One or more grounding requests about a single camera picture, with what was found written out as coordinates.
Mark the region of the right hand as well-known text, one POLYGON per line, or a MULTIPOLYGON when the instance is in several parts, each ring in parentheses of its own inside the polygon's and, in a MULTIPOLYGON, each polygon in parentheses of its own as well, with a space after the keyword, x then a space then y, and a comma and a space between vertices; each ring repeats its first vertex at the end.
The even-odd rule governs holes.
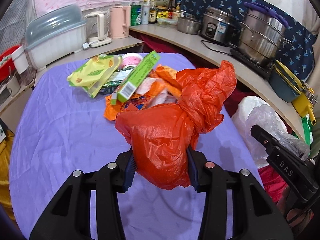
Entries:
MULTIPOLYGON (((280 198, 280 200, 277 202, 276 206, 279 209, 279 211, 281 212, 282 215, 286 214, 286 220, 289 221, 291 220, 293 217, 295 217, 296 215, 300 214, 301 210, 300 209, 291 209, 290 211, 286 212, 286 209, 288 208, 288 205, 286 204, 287 198, 289 196, 290 193, 290 187, 287 186, 283 192, 282 192, 282 196, 280 198)), ((293 221, 292 223, 290 223, 291 228, 293 229, 297 229, 297 230, 304 230, 306 228, 306 226, 308 225, 308 223, 310 222, 310 220, 313 218, 313 212, 309 211, 306 212, 302 215, 300 215, 295 221, 293 221)))

